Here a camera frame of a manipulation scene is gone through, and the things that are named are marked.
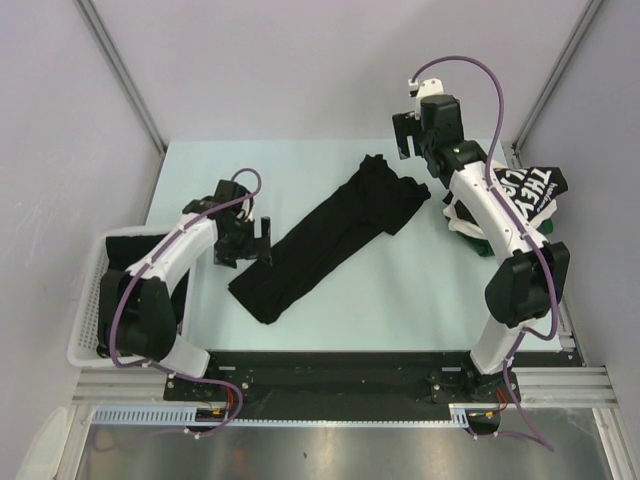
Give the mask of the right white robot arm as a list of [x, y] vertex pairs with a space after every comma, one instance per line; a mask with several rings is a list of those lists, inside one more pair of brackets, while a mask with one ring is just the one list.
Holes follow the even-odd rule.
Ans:
[[484, 401], [497, 389], [495, 374], [509, 366], [535, 321], [558, 317], [570, 254], [563, 243], [551, 244], [527, 225], [501, 188], [490, 156], [465, 139], [454, 96], [419, 94], [414, 110], [392, 121], [400, 157], [426, 160], [429, 173], [470, 212], [499, 263], [485, 288], [490, 316], [470, 351], [473, 369], [461, 376], [463, 393]]

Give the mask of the white plastic laundry basket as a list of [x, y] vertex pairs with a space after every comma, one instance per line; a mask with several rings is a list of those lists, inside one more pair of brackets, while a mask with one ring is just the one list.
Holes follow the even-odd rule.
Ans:
[[[147, 226], [128, 227], [109, 231], [95, 242], [90, 259], [90, 269], [82, 288], [67, 351], [67, 358], [72, 365], [81, 368], [115, 366], [108, 354], [104, 355], [100, 352], [98, 342], [100, 282], [109, 264], [106, 253], [106, 238], [109, 236], [134, 237], [151, 235], [161, 235], [163, 237], [170, 230], [169, 228]], [[189, 301], [195, 283], [195, 264], [188, 274], [189, 283], [187, 287], [184, 319], [178, 326], [179, 333], [185, 339], [185, 333], [189, 323]]]

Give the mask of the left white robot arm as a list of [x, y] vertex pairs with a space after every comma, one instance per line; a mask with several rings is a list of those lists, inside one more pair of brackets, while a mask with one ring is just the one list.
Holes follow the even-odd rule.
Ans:
[[209, 368], [210, 354], [178, 331], [172, 297], [197, 260], [213, 252], [215, 264], [271, 260], [271, 221], [254, 217], [256, 190], [221, 180], [209, 196], [190, 201], [176, 226], [148, 253], [101, 278], [98, 342], [119, 368], [154, 365], [186, 376], [197, 398], [214, 397], [221, 376]]

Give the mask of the black graphic t shirt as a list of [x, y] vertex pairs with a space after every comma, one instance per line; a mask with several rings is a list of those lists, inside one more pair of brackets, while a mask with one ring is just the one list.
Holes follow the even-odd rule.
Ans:
[[255, 320], [272, 324], [378, 235], [397, 234], [430, 198], [426, 184], [398, 176], [380, 154], [367, 155], [271, 248], [270, 265], [255, 262], [228, 291]]

